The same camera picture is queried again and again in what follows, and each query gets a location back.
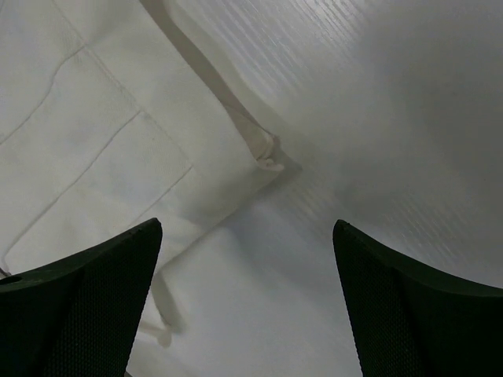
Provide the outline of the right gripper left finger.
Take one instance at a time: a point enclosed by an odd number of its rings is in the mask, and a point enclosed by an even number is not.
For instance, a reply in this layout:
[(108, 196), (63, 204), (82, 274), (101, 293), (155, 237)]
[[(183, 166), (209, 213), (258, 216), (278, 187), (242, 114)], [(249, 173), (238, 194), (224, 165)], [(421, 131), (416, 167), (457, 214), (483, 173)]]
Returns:
[(3, 376), (124, 376), (156, 267), (149, 219), (1, 281)]

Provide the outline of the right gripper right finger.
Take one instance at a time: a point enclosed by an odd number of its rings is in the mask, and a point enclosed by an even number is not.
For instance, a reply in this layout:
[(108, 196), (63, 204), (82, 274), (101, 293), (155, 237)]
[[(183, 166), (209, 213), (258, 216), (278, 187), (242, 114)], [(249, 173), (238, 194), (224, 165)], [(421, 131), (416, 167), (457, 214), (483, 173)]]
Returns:
[(432, 268), (339, 220), (333, 246), (364, 376), (500, 376), (502, 290)]

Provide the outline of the white pleated skirt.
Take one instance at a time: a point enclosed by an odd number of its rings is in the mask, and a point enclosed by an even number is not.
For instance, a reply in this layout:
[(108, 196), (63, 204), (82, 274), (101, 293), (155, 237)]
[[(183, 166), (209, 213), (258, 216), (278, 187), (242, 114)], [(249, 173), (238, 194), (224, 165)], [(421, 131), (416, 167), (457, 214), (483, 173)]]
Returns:
[(1, 266), (21, 273), (159, 219), (129, 375), (189, 375), (168, 351), (162, 269), (281, 173), (276, 150), (139, 1), (2, 2)]

